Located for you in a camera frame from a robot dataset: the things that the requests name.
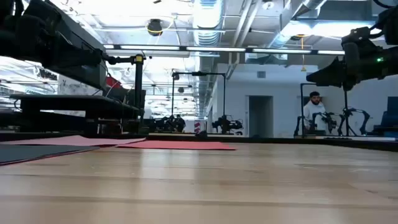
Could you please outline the blue chair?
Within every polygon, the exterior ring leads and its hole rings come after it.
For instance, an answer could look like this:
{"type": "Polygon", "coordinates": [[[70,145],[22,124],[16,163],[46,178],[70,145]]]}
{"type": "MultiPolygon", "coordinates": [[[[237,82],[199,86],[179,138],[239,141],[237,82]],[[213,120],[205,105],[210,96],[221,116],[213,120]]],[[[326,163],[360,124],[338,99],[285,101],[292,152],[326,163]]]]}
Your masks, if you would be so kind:
{"type": "Polygon", "coordinates": [[[381,123],[375,125],[373,132],[379,136],[398,139],[398,96],[389,96],[387,110],[383,112],[381,123]]]}

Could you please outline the red box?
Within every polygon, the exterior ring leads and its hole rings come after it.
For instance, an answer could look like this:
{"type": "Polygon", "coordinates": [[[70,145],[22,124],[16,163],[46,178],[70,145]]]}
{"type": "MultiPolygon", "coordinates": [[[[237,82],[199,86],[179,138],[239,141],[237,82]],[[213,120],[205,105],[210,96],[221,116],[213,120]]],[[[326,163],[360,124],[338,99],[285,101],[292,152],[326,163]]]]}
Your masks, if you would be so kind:
{"type": "Polygon", "coordinates": [[[121,82],[111,76],[107,76],[105,79],[106,82],[106,90],[109,90],[110,88],[121,88],[121,82]]]}

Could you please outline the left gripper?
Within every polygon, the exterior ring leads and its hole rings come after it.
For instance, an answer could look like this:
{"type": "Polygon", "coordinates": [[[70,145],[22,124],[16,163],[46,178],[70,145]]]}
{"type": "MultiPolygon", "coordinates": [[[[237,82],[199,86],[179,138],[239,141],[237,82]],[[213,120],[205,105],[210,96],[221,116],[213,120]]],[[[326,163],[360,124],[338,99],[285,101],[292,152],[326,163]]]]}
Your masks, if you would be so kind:
{"type": "Polygon", "coordinates": [[[73,45],[65,47],[66,45],[67,39],[64,37],[38,37],[37,62],[43,67],[51,67],[58,61],[62,48],[64,67],[95,66],[103,59],[101,49],[81,49],[73,45]]]}

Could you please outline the silver air duct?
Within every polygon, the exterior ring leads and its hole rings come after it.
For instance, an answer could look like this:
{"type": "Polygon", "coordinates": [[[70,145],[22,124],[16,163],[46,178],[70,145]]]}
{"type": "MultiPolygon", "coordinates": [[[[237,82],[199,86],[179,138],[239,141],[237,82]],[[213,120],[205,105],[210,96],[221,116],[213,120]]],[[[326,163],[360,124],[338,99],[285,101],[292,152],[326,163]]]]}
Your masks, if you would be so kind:
{"type": "Polygon", "coordinates": [[[195,0],[193,22],[195,45],[216,46],[220,41],[224,0],[195,0]]]}

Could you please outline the black pole with yellow label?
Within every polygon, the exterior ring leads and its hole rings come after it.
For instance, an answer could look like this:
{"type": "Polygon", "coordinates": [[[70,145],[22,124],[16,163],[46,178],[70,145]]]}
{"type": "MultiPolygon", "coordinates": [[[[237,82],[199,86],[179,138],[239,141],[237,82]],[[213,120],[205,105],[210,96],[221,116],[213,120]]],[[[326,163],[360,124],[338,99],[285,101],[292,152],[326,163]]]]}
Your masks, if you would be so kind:
{"type": "Polygon", "coordinates": [[[103,59],[106,60],[110,65],[115,65],[117,63],[130,63],[131,65],[135,65],[135,80],[134,80],[134,107],[138,109],[138,112],[133,116],[132,121],[134,122],[134,132],[139,133],[141,128],[141,123],[143,121],[143,112],[142,108],[142,72],[144,66],[145,56],[142,54],[137,54],[135,56],[130,57],[113,57],[107,54],[103,54],[103,59]]]}

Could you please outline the dark doorway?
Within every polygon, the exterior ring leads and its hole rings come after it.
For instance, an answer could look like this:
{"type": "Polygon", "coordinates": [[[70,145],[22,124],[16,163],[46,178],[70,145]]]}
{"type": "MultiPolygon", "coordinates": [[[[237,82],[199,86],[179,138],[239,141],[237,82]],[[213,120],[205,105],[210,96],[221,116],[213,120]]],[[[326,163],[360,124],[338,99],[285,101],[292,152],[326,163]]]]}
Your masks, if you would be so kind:
{"type": "Polygon", "coordinates": [[[252,138],[274,137],[272,96],[249,96],[248,134],[252,138]]]}

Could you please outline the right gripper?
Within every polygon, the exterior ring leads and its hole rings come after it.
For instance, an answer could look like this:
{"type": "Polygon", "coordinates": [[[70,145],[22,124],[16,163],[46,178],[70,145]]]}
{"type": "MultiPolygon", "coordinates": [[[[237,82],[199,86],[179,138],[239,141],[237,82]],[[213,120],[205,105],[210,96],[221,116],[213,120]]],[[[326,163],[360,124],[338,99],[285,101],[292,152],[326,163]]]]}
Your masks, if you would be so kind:
{"type": "Polygon", "coordinates": [[[306,81],[317,86],[343,87],[345,91],[350,91],[359,83],[362,77],[361,59],[373,52],[373,43],[370,40],[345,41],[341,46],[345,52],[344,61],[336,57],[330,65],[307,75],[306,81]]]}

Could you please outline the person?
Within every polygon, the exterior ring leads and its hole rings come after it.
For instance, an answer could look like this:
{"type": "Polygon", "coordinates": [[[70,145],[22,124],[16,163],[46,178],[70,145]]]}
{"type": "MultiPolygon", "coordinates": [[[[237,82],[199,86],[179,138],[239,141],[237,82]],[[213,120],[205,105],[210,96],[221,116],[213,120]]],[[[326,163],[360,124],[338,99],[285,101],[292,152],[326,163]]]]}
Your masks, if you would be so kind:
{"type": "Polygon", "coordinates": [[[310,130],[311,124],[316,125],[316,130],[326,131],[327,123],[322,120],[323,114],[326,112],[324,104],[321,101],[320,94],[317,91],[313,91],[309,95],[308,103],[303,107],[304,125],[306,130],[310,130]]]}

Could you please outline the pink paper sheet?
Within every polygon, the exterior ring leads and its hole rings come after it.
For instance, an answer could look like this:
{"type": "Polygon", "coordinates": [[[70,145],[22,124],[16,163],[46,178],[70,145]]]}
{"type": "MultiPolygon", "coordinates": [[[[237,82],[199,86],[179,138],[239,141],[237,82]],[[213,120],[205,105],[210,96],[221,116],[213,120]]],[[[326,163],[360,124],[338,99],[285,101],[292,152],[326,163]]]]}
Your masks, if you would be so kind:
{"type": "Polygon", "coordinates": [[[0,142],[2,145],[44,145],[44,146],[117,146],[134,142],[145,141],[145,138],[137,139],[107,139],[85,138],[83,136],[65,136],[59,138],[27,139],[18,141],[0,142]]]}

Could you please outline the desk with black frame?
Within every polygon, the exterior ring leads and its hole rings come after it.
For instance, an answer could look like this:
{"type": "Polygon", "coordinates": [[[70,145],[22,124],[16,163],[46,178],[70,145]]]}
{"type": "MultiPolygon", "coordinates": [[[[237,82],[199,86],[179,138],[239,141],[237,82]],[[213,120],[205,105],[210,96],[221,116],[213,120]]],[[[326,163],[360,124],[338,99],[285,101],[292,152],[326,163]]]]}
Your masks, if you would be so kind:
{"type": "Polygon", "coordinates": [[[0,128],[22,133],[142,133],[143,108],[105,96],[11,95],[13,104],[0,110],[0,128]]]}

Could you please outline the black ceiling speaker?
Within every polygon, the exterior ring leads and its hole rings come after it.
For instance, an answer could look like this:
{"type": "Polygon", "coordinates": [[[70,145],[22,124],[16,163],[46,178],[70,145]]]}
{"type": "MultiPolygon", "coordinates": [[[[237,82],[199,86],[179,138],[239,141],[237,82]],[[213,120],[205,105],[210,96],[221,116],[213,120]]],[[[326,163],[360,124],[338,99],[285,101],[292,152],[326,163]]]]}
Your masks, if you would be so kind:
{"type": "Polygon", "coordinates": [[[161,20],[160,19],[151,19],[149,21],[149,23],[146,26],[147,32],[149,33],[149,35],[157,37],[157,36],[161,36],[163,33],[163,27],[161,24],[161,20]]]}

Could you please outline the red paper sheet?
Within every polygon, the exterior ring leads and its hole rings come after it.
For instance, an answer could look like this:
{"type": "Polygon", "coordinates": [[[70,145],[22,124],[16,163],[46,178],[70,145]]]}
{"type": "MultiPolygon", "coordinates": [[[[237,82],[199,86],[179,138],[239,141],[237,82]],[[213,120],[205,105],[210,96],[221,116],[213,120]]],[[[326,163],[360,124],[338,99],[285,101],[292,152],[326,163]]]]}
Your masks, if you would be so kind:
{"type": "Polygon", "coordinates": [[[198,141],[139,141],[121,144],[118,147],[138,149],[181,149],[181,150],[225,150],[234,151],[235,148],[222,142],[198,141]]]}

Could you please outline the black paper sheet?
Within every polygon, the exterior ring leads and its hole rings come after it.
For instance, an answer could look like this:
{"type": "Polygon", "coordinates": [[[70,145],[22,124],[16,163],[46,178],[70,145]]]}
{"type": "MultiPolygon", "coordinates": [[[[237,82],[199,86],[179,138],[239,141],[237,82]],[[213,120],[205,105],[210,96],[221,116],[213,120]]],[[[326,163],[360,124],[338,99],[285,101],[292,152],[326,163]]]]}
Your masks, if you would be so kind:
{"type": "Polygon", "coordinates": [[[96,150],[93,146],[0,145],[0,166],[52,156],[96,150]]]}

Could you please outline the long ceiling light bar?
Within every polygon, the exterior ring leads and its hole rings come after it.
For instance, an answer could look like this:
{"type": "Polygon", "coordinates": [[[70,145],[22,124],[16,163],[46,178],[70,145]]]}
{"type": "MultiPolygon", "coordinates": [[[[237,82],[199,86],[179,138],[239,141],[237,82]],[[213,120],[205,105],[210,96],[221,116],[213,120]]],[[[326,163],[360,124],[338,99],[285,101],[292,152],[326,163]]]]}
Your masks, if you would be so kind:
{"type": "Polygon", "coordinates": [[[262,49],[253,47],[212,47],[212,46],[179,46],[179,45],[120,45],[105,44],[100,47],[112,55],[145,53],[148,55],[186,55],[189,52],[203,53],[243,53],[243,54],[297,54],[297,55],[344,55],[342,50],[315,49],[262,49]]]}

